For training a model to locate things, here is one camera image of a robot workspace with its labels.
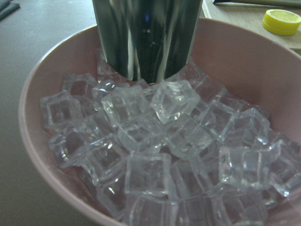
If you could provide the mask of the metal ice scoop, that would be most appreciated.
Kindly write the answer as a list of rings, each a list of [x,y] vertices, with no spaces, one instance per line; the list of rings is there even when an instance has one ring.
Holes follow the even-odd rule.
[[[202,1],[95,0],[106,62],[130,81],[158,83],[188,62]]]

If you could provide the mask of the wooden cutting board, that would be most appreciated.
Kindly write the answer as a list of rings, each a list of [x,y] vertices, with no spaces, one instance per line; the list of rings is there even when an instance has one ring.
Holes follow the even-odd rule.
[[[265,13],[269,9],[276,9],[274,6],[243,4],[243,3],[212,3],[204,0],[202,10],[204,17],[226,22],[271,39],[278,44],[301,53],[301,29],[295,35],[283,36],[268,32],[262,26]]]

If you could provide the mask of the clear ice cubes pile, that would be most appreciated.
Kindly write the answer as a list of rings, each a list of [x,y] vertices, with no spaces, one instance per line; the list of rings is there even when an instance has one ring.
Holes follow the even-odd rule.
[[[193,62],[131,83],[97,52],[99,78],[67,74],[40,100],[48,146],[129,226],[263,226],[301,189],[301,146]]]

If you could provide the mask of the pink bowl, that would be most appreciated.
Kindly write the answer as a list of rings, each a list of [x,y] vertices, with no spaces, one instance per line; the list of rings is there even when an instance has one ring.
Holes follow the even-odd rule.
[[[19,102],[24,146],[38,172],[63,199],[102,226],[117,226],[97,204],[76,170],[60,170],[48,148],[39,100],[60,90],[66,73],[96,73],[96,26],[66,38],[37,63]],[[196,65],[233,94],[270,112],[273,129],[301,140],[301,58],[293,51],[243,28],[212,19],[199,20],[191,52]]]

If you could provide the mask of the yellow lemon half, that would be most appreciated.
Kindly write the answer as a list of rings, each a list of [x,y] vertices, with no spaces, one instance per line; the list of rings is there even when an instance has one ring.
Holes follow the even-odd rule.
[[[291,11],[269,9],[265,12],[262,26],[265,30],[283,36],[295,35],[301,24],[301,17]]]

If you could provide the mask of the dark grey folded cloth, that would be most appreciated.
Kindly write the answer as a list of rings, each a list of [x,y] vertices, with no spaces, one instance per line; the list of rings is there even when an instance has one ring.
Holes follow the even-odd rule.
[[[20,3],[12,0],[0,0],[0,20],[3,20],[20,8]]]

